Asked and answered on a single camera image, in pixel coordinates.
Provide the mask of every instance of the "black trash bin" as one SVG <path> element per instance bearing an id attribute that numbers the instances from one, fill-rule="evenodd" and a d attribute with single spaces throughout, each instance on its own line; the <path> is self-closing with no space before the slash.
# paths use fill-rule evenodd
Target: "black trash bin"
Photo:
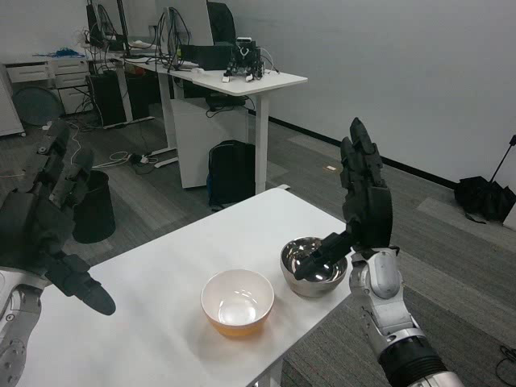
<path id="1" fill-rule="evenodd" d="M 73 238 L 79 243 L 100 242 L 116 229 L 109 180 L 104 172 L 92 171 L 89 175 L 88 193 L 73 214 Z"/>

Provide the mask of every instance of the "orange bowl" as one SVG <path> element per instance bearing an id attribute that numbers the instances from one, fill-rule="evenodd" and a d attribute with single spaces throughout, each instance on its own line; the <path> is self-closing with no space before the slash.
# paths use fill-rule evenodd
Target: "orange bowl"
<path id="1" fill-rule="evenodd" d="M 208 320 L 228 336 L 259 331 L 273 303 L 274 290 L 267 278 L 243 269 L 216 274 L 201 292 L 201 305 Z"/>

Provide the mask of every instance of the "white table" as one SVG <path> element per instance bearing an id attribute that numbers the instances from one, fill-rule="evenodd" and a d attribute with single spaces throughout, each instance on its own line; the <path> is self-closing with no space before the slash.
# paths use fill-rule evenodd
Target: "white table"
<path id="1" fill-rule="evenodd" d="M 323 298 L 299 297 L 281 273 L 280 251 L 291 239 L 344 228 L 271 189 L 92 268 L 116 301 L 110 317 L 50 287 L 18 386 L 277 385 L 269 376 L 279 381 L 284 354 L 350 294 L 348 271 Z M 231 268 L 255 270 L 273 285 L 276 299 L 261 334 L 228 339 L 202 313 L 202 287 Z"/>
<path id="2" fill-rule="evenodd" d="M 514 205 L 513 209 L 507 215 L 506 220 L 503 225 L 511 230 L 516 231 L 516 205 Z"/>
<path id="3" fill-rule="evenodd" d="M 168 148 L 153 152 L 153 155 L 168 150 L 175 149 L 173 138 L 175 133 L 173 108 L 169 96 L 169 75 L 186 81 L 191 81 L 195 85 L 206 87 L 220 93 L 241 97 L 244 95 L 256 96 L 256 193 L 265 191 L 265 182 L 267 181 L 267 145 L 268 145 L 268 112 L 269 112 L 269 94 L 275 89 L 281 89 L 287 86 L 299 85 L 308 82 L 308 78 L 299 77 L 287 73 L 271 72 L 265 74 L 259 81 L 246 82 L 244 77 L 231 77 L 229 83 L 223 83 L 224 71 L 206 71 L 204 73 L 192 73 L 190 71 L 168 71 L 163 65 L 156 66 L 154 63 L 145 64 L 138 60 L 128 60 L 127 63 L 141 67 L 146 70 L 158 72 L 160 83 L 161 103 L 163 104 L 164 126 L 169 140 Z M 183 98 L 182 89 L 175 87 L 174 97 Z M 165 162 L 168 164 L 177 159 Z"/>

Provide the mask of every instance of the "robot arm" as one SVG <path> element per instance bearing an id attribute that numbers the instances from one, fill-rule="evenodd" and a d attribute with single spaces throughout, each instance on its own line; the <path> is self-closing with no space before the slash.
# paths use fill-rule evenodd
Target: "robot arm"
<path id="1" fill-rule="evenodd" d="M 382 162 L 364 124 L 355 119 L 352 140 L 341 144 L 343 205 L 347 229 L 326 237 L 294 276 L 308 277 L 322 264 L 352 253 L 350 288 L 360 302 L 365 337 L 394 387 L 464 387 L 449 372 L 403 301 L 399 248 L 389 246 L 393 225 L 389 188 L 381 178 Z"/>
<path id="2" fill-rule="evenodd" d="M 23 181 L 0 208 L 0 386 L 15 386 L 22 375 L 46 286 L 54 284 L 100 313 L 115 310 L 110 295 L 88 274 L 89 265 L 61 251 L 73 232 L 73 207 L 87 193 L 93 164 L 91 151 L 82 149 L 64 169 L 68 139 L 67 125 L 53 123 Z"/>
<path id="3" fill-rule="evenodd" d="M 231 50 L 231 59 L 223 74 L 223 83 L 230 77 L 242 73 L 247 82 L 260 80 L 264 75 L 264 62 L 261 60 L 260 48 L 251 38 L 237 38 Z"/>

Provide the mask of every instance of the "stainless steel bowl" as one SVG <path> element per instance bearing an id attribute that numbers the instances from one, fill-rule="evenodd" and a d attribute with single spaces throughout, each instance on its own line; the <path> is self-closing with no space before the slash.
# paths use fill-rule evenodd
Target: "stainless steel bowl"
<path id="1" fill-rule="evenodd" d="M 289 287 L 297 294 L 305 297 L 321 297 L 331 292 L 342 282 L 346 274 L 347 260 L 334 265 L 325 264 L 316 273 L 304 280 L 298 281 L 293 276 L 297 267 L 310 254 L 321 246 L 321 239 L 305 237 L 288 242 L 281 250 L 281 271 Z"/>

